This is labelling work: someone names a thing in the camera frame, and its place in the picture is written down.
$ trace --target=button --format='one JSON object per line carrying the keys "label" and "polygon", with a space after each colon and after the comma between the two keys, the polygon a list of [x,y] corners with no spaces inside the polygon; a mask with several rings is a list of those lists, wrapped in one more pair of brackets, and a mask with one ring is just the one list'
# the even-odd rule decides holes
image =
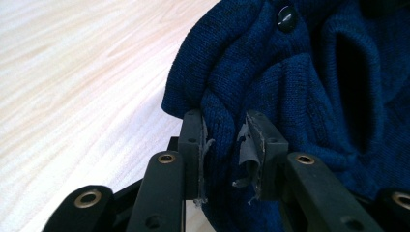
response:
{"label": "button", "polygon": [[296,11],[293,7],[286,6],[278,14],[278,28],[284,33],[293,31],[298,22]]}

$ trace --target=blue fabric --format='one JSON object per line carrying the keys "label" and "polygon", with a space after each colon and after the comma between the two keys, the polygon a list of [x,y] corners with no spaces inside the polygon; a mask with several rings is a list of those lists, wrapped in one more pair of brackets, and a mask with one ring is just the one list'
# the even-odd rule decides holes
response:
{"label": "blue fabric", "polygon": [[[291,33],[277,27],[298,12]],[[203,211],[217,231],[281,231],[278,204],[254,200],[236,141],[248,109],[328,164],[348,189],[410,189],[410,11],[369,19],[357,1],[222,0],[192,28],[162,108],[200,108],[216,142],[205,159]]]}

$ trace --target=navy blue garment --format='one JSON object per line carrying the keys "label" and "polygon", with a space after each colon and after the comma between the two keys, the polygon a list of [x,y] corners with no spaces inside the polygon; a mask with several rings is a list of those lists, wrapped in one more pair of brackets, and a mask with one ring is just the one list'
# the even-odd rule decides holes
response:
{"label": "navy blue garment", "polygon": [[[278,29],[279,11],[297,12]],[[290,151],[321,158],[374,198],[410,189],[410,11],[363,16],[358,1],[222,0],[191,29],[174,61],[162,108],[200,108],[210,138],[208,203],[217,231],[281,231],[276,202],[253,200],[236,141],[246,111],[261,111]]]}

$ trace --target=light wood surface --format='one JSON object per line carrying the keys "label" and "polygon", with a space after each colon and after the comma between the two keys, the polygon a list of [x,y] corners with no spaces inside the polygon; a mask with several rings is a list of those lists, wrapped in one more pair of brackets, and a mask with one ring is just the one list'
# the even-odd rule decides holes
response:
{"label": "light wood surface", "polygon": [[[178,135],[172,61],[217,0],[0,1],[0,231],[41,231],[75,189],[143,177]],[[191,203],[188,231],[213,231]]]}

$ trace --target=wooden table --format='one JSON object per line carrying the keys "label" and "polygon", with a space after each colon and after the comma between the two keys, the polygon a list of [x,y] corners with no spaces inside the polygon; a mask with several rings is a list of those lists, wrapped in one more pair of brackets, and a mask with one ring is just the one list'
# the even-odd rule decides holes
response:
{"label": "wooden table", "polygon": [[[0,231],[41,231],[73,190],[143,177],[178,135],[172,61],[218,0],[0,2]],[[188,231],[213,231],[191,203]]]}

